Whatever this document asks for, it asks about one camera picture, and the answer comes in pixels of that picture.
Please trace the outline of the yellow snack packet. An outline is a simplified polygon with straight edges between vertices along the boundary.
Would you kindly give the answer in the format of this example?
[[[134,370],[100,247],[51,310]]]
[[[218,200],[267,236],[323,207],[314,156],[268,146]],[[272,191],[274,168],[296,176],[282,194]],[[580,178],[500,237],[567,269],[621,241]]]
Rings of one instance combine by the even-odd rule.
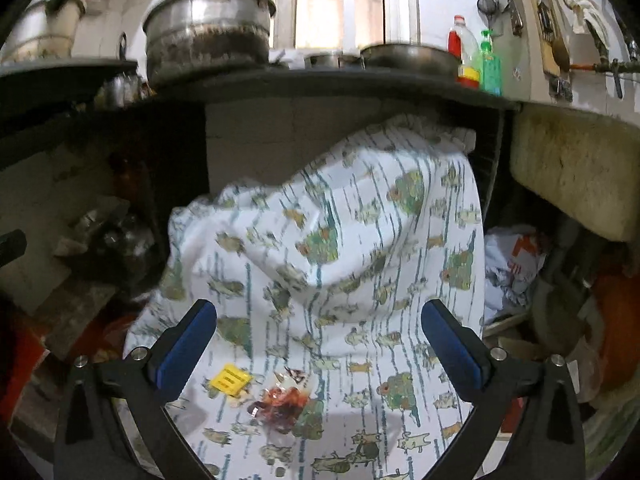
[[[226,364],[220,372],[214,376],[208,385],[226,396],[236,398],[240,392],[250,384],[252,375],[240,370],[233,364]]]

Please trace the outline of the red white snack wrapper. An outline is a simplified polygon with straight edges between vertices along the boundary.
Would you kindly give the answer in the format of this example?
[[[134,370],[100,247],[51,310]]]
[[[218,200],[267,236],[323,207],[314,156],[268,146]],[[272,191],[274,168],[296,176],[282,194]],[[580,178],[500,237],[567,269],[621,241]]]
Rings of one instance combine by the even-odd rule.
[[[275,370],[247,413],[258,424],[289,434],[309,404],[317,377],[308,370],[282,367]]]

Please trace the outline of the white orange plastic bag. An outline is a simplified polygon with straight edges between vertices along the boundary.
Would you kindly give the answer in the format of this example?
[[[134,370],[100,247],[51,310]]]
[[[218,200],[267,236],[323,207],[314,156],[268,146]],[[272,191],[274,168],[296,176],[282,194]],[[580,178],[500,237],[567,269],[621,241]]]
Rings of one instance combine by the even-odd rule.
[[[489,230],[485,241],[484,324],[526,313],[546,253],[532,226]]]

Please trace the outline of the white cat-print cloth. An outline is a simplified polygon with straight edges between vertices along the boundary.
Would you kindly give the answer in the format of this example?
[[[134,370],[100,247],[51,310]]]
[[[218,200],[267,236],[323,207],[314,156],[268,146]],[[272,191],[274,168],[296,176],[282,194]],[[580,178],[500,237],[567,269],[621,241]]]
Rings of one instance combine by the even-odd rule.
[[[194,301],[218,326],[168,413],[221,479],[420,479],[469,414],[421,328],[439,299],[479,330],[484,234],[470,130],[399,115],[277,186],[230,185],[170,216],[170,256],[125,346]],[[208,382],[250,373],[236,398]],[[289,434],[247,413],[275,370],[317,377]]]

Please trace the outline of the green dish soap bottle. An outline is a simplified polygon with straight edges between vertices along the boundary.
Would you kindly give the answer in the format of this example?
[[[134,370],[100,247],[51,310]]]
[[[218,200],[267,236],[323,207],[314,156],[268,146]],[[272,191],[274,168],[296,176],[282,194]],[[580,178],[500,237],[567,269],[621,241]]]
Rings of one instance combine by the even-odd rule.
[[[492,31],[484,29],[480,34],[480,88],[494,96],[502,96],[501,60],[494,52]]]

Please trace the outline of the dark frying pan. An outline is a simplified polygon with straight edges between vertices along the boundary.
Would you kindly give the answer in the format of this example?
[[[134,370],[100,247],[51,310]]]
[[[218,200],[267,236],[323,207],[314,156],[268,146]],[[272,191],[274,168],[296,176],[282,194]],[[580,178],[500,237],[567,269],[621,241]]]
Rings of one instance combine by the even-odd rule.
[[[420,44],[372,44],[360,51],[366,67],[456,78],[460,60],[448,51]]]

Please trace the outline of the red-cap oil bottle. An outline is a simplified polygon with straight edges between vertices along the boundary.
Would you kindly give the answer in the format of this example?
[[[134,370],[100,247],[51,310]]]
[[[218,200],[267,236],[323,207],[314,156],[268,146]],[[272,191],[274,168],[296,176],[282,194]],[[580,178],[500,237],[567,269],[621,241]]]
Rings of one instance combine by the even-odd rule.
[[[447,49],[459,61],[457,82],[468,88],[480,88],[480,69],[475,61],[478,45],[462,15],[454,17],[447,38]]]

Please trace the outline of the large aluminium stock pot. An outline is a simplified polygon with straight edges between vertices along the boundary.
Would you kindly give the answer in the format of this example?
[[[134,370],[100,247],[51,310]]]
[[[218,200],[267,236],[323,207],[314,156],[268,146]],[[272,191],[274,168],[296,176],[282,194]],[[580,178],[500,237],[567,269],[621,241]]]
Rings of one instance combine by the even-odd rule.
[[[276,12],[272,0],[161,1],[142,25],[149,85],[267,65]]]

